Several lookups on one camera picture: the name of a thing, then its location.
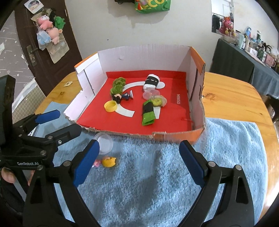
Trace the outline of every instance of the brown door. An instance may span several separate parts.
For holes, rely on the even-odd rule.
[[[69,73],[74,71],[74,66],[82,60],[74,33],[72,31],[66,5],[64,0],[40,0],[45,8],[55,8],[56,15],[64,18],[66,24],[63,28],[63,35],[69,46],[68,52],[57,62],[53,63],[47,49],[38,49],[33,54],[37,65],[32,66],[26,47],[31,45],[32,50],[38,47],[37,27],[31,18],[34,16],[25,6],[26,1],[22,1],[15,9],[16,29],[18,38],[24,52],[29,68],[33,73],[39,87],[45,95]]]

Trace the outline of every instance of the blue gripper pad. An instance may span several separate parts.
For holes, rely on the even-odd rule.
[[[84,183],[93,163],[99,155],[99,152],[100,145],[96,140],[91,140],[86,148],[82,151],[82,153],[84,153],[83,158],[74,170],[73,184],[76,187]]]
[[[189,173],[191,174],[191,177],[193,178],[195,184],[203,187],[205,185],[204,176],[205,176],[205,170],[201,167],[201,165],[198,163],[197,159],[195,158],[193,152],[196,152],[192,146],[187,141],[188,146],[185,144],[184,141],[182,141],[179,145],[179,153],[184,161],[186,167],[189,170]]]
[[[43,124],[55,119],[58,119],[60,117],[60,111],[59,110],[53,110],[47,113],[39,114],[35,120],[38,124]]]

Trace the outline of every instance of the white printed logo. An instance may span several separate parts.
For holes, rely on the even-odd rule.
[[[180,95],[179,94],[176,95],[176,103],[180,104]]]
[[[39,165],[38,162],[35,162],[35,163],[33,163],[33,162],[18,162],[17,164],[18,165]]]

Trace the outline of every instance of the dark green tablecloth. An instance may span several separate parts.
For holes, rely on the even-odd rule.
[[[217,42],[210,72],[248,82],[259,93],[279,99],[279,75],[223,39]]]

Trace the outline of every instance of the pink dragon plush toy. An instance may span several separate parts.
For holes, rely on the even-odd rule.
[[[47,15],[43,15],[37,19],[37,22],[41,29],[46,30],[48,28],[52,28],[53,24],[49,21],[49,17]]]
[[[49,36],[51,37],[51,41],[53,42],[54,45],[56,45],[57,43],[59,43],[59,34],[62,33],[62,29],[58,29],[58,28],[48,28],[47,29],[47,33],[49,34]]]
[[[219,32],[229,36],[234,32],[233,28],[234,28],[234,24],[233,22],[230,21],[230,17],[224,17],[223,26],[219,28]]]

